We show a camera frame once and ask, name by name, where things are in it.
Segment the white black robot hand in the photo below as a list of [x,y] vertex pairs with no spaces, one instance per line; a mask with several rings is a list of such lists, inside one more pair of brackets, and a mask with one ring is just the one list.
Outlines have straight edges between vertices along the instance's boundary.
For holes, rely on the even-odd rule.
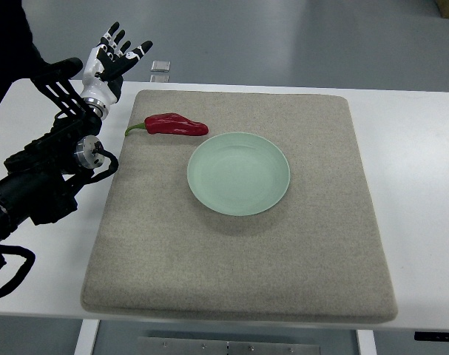
[[81,97],[89,103],[98,103],[106,109],[121,97],[123,75],[132,69],[152,48],[145,41],[135,48],[125,41],[126,32],[115,22],[93,47],[87,59],[82,83]]

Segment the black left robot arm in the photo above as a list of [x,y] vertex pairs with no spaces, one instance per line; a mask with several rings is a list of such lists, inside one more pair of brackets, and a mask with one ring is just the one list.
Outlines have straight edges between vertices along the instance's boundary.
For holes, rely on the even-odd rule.
[[75,196],[84,186],[118,170],[118,159],[97,138],[102,125],[99,109],[81,98],[70,83],[82,67],[80,59],[68,58],[48,65],[32,79],[60,111],[48,133],[4,162],[7,176],[0,180],[0,271],[7,255],[23,257],[24,263],[0,288],[0,298],[18,288],[36,259],[32,251],[2,241],[26,219],[41,225],[66,217],[77,209]]

